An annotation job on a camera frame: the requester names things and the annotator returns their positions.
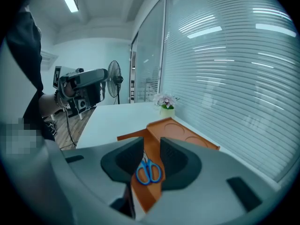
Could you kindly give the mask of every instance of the electric fan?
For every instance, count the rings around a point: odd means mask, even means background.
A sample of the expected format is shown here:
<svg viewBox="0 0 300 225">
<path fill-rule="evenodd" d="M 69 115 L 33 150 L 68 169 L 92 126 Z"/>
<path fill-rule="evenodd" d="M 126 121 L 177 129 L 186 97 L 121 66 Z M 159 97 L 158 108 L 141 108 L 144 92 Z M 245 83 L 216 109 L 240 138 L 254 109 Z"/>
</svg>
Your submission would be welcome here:
<svg viewBox="0 0 300 225">
<path fill-rule="evenodd" d="M 108 67 L 108 78 L 107 87 L 109 94 L 115 98 L 118 97 L 118 104 L 120 104 L 120 89 L 123 82 L 123 77 L 121 76 L 121 69 L 117 61 L 112 61 Z"/>
</svg>

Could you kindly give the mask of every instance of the black sleeve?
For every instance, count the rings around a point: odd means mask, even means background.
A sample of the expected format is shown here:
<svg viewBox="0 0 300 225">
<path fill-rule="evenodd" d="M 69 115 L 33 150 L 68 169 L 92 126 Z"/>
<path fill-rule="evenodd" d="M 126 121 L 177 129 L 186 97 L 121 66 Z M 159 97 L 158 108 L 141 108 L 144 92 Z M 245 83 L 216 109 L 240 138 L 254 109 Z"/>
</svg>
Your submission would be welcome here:
<svg viewBox="0 0 300 225">
<path fill-rule="evenodd" d="M 23 11 L 16 15 L 6 38 L 14 59 L 36 87 L 40 98 L 43 95 L 41 37 L 30 12 Z"/>
</svg>

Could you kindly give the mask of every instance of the window blinds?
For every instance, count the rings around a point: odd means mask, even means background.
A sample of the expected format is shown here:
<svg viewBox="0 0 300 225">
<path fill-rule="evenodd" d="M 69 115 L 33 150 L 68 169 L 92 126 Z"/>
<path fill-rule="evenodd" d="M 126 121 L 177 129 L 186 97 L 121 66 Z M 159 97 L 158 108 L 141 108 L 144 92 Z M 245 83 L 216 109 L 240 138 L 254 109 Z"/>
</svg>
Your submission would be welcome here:
<svg viewBox="0 0 300 225">
<path fill-rule="evenodd" d="M 157 93 L 161 42 L 163 32 L 164 0 L 160 0 L 139 29 L 135 68 L 135 102 L 152 101 Z"/>
<path fill-rule="evenodd" d="M 299 156 L 300 45 L 276 0 L 167 0 L 162 92 L 176 115 L 280 180 Z"/>
</svg>

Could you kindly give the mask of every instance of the flower pot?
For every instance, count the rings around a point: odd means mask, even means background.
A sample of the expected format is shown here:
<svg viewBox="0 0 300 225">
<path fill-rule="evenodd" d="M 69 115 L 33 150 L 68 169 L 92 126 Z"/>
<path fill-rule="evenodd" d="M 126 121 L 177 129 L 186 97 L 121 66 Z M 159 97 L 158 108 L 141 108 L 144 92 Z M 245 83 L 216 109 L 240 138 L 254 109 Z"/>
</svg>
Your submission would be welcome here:
<svg viewBox="0 0 300 225">
<path fill-rule="evenodd" d="M 174 118 L 175 117 L 175 109 L 165 109 L 160 107 L 160 117 L 164 118 Z"/>
</svg>

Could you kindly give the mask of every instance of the blue scissors handle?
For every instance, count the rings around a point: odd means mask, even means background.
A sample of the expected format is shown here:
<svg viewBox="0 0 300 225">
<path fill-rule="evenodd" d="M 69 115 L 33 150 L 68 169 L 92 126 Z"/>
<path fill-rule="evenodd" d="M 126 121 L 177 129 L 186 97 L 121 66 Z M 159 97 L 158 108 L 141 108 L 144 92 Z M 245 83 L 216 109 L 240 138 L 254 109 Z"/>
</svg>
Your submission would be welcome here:
<svg viewBox="0 0 300 225">
<path fill-rule="evenodd" d="M 156 180 L 153 179 L 153 173 L 152 173 L 152 167 L 153 167 L 153 166 L 156 167 L 156 168 L 158 169 L 158 179 L 156 179 Z M 143 182 L 143 181 L 140 180 L 140 178 L 139 178 L 138 172 L 139 172 L 140 169 L 143 169 L 144 172 L 145 172 L 146 179 L 147 179 L 146 182 Z M 151 182 L 157 183 L 157 182 L 159 182 L 160 179 L 161 179 L 161 169 L 160 169 L 160 167 L 159 167 L 157 164 L 153 163 L 150 159 L 148 159 L 148 162 L 147 162 L 147 163 L 145 163 L 145 162 L 142 160 L 142 161 L 141 161 L 141 164 L 138 166 L 138 168 L 137 168 L 137 170 L 136 170 L 136 172 L 135 172 L 135 176 L 136 176 L 136 179 L 137 179 L 141 184 L 143 184 L 143 185 L 148 185 L 148 184 L 150 184 Z"/>
</svg>

